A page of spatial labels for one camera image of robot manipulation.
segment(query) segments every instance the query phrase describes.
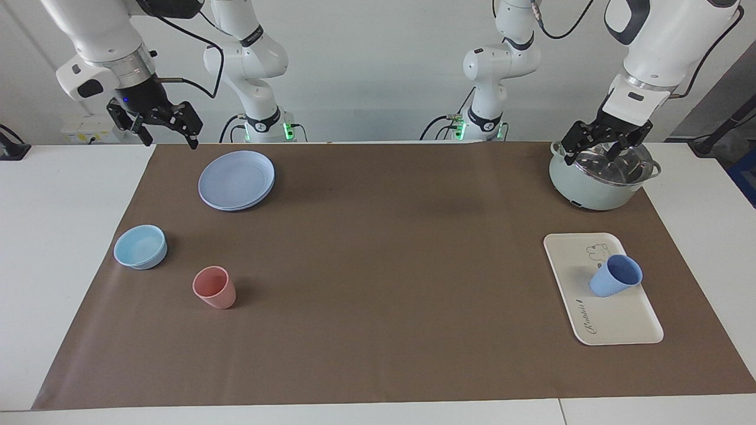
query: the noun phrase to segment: pot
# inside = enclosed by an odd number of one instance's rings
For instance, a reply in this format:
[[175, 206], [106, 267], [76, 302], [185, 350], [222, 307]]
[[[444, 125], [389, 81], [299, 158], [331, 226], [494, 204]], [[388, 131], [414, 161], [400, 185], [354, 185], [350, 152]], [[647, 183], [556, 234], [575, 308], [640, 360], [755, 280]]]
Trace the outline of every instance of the pot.
[[568, 166], [562, 145], [552, 143], [549, 175], [554, 187], [575, 206], [607, 211], [625, 205], [645, 181], [662, 173], [643, 145], [624, 150], [614, 161], [606, 158], [611, 147], [602, 143], [584, 150]]

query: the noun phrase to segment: stacked plates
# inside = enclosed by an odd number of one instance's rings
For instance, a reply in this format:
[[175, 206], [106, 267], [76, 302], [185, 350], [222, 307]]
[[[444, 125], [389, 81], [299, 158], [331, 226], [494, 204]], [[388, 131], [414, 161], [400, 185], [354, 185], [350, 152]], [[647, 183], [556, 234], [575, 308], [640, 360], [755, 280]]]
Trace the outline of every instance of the stacked plates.
[[241, 211], [260, 203], [275, 180], [273, 163], [263, 154], [239, 150], [212, 161], [200, 176], [200, 197], [212, 208]]

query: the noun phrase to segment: outlet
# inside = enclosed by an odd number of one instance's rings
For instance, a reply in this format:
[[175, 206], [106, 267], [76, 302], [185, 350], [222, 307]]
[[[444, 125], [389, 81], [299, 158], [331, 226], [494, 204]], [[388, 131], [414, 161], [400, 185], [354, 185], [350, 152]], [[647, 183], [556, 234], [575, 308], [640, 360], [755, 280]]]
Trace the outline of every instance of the outlet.
[[120, 144], [125, 137], [109, 116], [88, 116], [80, 122], [67, 123], [60, 132], [71, 144]]

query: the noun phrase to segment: brown paper mat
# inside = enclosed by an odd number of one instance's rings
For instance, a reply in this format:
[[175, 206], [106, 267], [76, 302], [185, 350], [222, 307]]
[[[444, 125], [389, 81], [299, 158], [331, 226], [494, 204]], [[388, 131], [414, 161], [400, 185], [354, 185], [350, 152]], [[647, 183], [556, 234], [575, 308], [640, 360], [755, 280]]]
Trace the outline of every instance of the brown paper mat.
[[[238, 149], [268, 155], [276, 185], [210, 209], [197, 179]], [[168, 257], [133, 271], [108, 253], [34, 409], [756, 392], [648, 197], [579, 210], [549, 160], [546, 144], [159, 146], [116, 236], [158, 225]], [[542, 242], [600, 231], [643, 265], [664, 342], [573, 336]], [[231, 273], [233, 309], [192, 293], [207, 265]]]

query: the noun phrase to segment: pot lid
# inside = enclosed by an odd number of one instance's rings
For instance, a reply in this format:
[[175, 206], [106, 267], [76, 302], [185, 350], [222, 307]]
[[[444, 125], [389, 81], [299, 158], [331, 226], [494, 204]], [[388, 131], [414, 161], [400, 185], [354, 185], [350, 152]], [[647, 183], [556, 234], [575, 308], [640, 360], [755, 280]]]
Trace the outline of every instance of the pot lid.
[[590, 177], [611, 185], [636, 185], [651, 176], [653, 158], [645, 146], [630, 147], [610, 161], [606, 153], [613, 144], [601, 143], [580, 152], [575, 165]]

